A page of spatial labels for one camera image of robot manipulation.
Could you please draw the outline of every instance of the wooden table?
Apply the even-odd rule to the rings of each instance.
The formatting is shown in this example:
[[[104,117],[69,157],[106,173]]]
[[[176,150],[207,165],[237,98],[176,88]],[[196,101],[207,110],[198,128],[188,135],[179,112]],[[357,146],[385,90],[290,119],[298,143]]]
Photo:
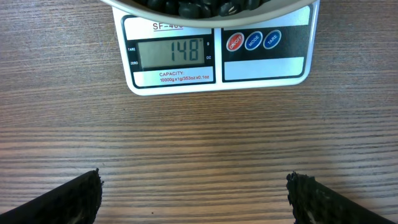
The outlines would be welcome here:
[[[97,223],[293,223],[292,170],[398,222],[398,1],[322,0],[301,85],[142,97],[97,0],[4,0],[0,212],[99,168]]]

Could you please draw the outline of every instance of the scale display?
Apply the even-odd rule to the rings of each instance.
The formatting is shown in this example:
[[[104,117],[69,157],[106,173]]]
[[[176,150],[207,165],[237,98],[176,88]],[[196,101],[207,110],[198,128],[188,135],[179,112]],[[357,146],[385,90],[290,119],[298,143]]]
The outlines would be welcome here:
[[[142,68],[204,64],[203,38],[139,42]]]
[[[129,88],[138,95],[297,85],[310,73],[320,1],[246,26],[193,28],[113,8]]]

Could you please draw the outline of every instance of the tare label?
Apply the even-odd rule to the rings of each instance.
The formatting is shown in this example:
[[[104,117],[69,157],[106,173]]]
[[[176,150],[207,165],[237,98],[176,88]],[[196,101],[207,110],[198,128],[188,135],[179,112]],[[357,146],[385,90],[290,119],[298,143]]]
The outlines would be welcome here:
[[[123,22],[127,40],[211,34],[210,28],[191,28],[128,17]]]
[[[269,32],[269,34],[264,39],[264,48],[267,50],[273,49],[279,44],[282,39],[282,33],[279,30],[274,30]]]
[[[213,67],[134,72],[134,82],[139,87],[206,83],[213,80]]]

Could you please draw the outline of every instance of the tare button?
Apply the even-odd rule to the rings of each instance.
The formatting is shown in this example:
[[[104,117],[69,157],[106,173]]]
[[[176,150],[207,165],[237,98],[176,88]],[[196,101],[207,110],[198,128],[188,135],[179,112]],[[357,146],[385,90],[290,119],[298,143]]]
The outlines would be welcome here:
[[[282,33],[279,30],[274,30],[269,32],[269,34],[264,39],[264,48],[269,50],[276,47],[282,39]]]
[[[226,48],[230,52],[234,52],[242,47],[244,42],[244,35],[241,32],[233,34],[226,42]]]
[[[260,31],[255,31],[249,35],[249,37],[246,39],[244,43],[244,47],[246,50],[254,50],[258,46],[260,46],[262,41],[262,32]]]

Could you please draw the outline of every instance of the red button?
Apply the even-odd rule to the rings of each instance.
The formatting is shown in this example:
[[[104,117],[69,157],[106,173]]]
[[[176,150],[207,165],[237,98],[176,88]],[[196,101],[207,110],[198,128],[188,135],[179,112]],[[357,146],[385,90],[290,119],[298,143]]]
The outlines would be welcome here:
[[[233,34],[226,42],[226,48],[230,52],[234,52],[242,47],[244,42],[244,35],[240,32]]]

